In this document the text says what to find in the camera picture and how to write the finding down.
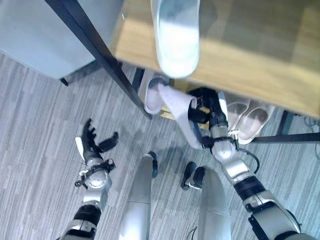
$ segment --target wire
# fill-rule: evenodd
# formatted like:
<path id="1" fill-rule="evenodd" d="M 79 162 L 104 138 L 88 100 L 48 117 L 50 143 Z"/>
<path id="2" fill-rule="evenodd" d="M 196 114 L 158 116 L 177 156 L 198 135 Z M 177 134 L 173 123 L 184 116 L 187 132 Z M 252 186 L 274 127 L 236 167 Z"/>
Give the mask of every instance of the wire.
<path id="1" fill-rule="evenodd" d="M 249 155 L 249 156 L 251 156 L 251 157 L 254 158 L 254 160 L 256 161 L 256 168 L 255 168 L 255 170 L 254 170 L 254 174 L 257 174 L 257 172 L 258 172 L 259 169 L 260 169 L 260 161 L 259 161 L 259 158 L 258 158 L 256 155 L 254 155 L 252 152 L 250 152 L 250 151 L 248 151 L 248 150 L 246 150 L 246 149 L 244 149 L 244 148 L 239 148 L 239 151 L 240 151 L 240 152 L 243 152 L 243 153 L 246 153 L 247 155 Z"/>
<path id="2" fill-rule="evenodd" d="M 304 124 L 310 128 L 311 132 L 314 133 L 314 127 L 318 126 L 320 129 L 320 120 L 315 120 L 311 117 L 305 116 L 304 119 Z M 320 161 L 320 143 L 316 143 L 314 145 L 314 151 L 315 151 L 315 157 Z"/>
<path id="3" fill-rule="evenodd" d="M 195 228 L 193 228 L 189 233 L 188 233 L 188 235 L 186 236 L 186 239 L 188 240 L 188 237 L 189 237 L 189 235 L 192 233 L 192 237 L 191 237 L 191 240 L 194 240 L 194 235 L 195 235 L 195 232 L 196 232 L 196 230 L 197 230 L 197 226 L 195 227 Z"/>
<path id="4" fill-rule="evenodd" d="M 194 240 L 194 235 L 195 235 L 195 232 L 196 232 L 197 228 L 198 228 L 197 226 L 194 228 L 193 233 L 192 233 L 191 240 Z"/>

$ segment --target gray panel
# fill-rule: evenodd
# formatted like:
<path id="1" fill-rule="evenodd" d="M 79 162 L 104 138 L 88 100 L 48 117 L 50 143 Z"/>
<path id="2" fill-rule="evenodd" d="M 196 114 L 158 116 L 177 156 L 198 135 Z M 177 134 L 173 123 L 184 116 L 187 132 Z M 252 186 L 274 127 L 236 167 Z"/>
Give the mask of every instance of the gray panel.
<path id="1" fill-rule="evenodd" d="M 109 46 L 123 0 L 79 2 Z M 94 60 L 44 0 L 1 0 L 0 36 L 0 52 L 55 79 Z"/>

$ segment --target gray carpet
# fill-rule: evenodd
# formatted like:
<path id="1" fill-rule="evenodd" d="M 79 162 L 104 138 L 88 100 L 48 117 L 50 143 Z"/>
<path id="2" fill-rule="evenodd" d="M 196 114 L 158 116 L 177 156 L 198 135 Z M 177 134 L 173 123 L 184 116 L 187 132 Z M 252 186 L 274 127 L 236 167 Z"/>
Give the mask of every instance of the gray carpet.
<path id="1" fill-rule="evenodd" d="M 123 64 L 128 78 L 135 67 Z M 97 138 L 119 132 L 119 144 L 104 156 L 116 169 L 97 240 L 117 239 L 124 201 L 140 157 L 153 150 L 159 175 L 152 182 L 150 239 L 185 240 L 197 225 L 201 192 L 182 191 L 189 161 L 216 169 L 225 186 L 232 218 L 232 239 L 256 239 L 241 199 L 221 174 L 208 150 L 190 148 L 173 120 L 147 120 L 106 72 L 92 63 L 68 78 L 65 87 L 0 55 L 0 239 L 51 240 L 72 219 L 84 195 L 74 187 L 81 157 L 74 142 L 92 118 Z M 273 135 L 281 118 L 277 109 L 262 135 Z M 311 130 L 295 117 L 291 133 Z M 314 144 L 251 144 L 260 158 L 257 177 L 320 239 L 320 161 Z M 255 163 L 245 158 L 250 166 Z"/>

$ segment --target black metal bar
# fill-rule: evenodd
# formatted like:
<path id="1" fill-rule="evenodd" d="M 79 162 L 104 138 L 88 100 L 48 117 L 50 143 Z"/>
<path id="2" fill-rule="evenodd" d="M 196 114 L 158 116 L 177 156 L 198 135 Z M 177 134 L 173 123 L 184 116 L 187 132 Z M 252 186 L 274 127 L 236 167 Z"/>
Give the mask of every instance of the black metal bar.
<path id="1" fill-rule="evenodd" d="M 295 114 L 292 112 L 283 111 L 277 135 L 288 135 L 294 116 Z"/>
<path id="2" fill-rule="evenodd" d="M 254 143 L 254 144 L 276 144 L 276 143 L 316 144 L 316 143 L 320 143 L 320 132 L 276 135 L 276 136 L 259 136 L 253 139 L 251 143 Z"/>
<path id="3" fill-rule="evenodd" d="M 45 0 L 64 24 L 73 32 L 86 49 L 95 57 L 107 73 L 115 80 L 120 88 L 128 95 L 133 103 L 151 118 L 145 111 L 144 104 L 130 84 L 128 78 L 119 67 L 116 58 L 111 54 L 99 33 L 89 20 L 77 0 Z"/>
<path id="4" fill-rule="evenodd" d="M 135 92 L 137 93 L 139 88 L 140 88 L 140 84 L 142 81 L 142 78 L 144 77 L 145 74 L 145 70 L 142 68 L 137 67 L 135 70 L 135 74 L 133 77 L 133 82 L 132 82 L 132 87 L 135 90 Z"/>
<path id="5" fill-rule="evenodd" d="M 63 78 L 60 78 L 59 79 L 59 81 L 63 84 L 63 85 L 65 85 L 65 86 L 69 86 L 69 83 L 67 82 L 67 80 L 63 77 Z"/>

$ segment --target wooden table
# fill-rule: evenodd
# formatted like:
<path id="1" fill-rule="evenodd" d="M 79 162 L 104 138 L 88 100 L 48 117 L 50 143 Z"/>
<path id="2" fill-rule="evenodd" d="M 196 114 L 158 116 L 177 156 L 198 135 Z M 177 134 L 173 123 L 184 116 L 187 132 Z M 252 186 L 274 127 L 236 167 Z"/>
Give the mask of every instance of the wooden table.
<path id="1" fill-rule="evenodd" d="M 150 0 L 126 0 L 110 51 L 161 71 Z M 320 118 L 320 3 L 201 0 L 200 59 L 185 82 Z"/>

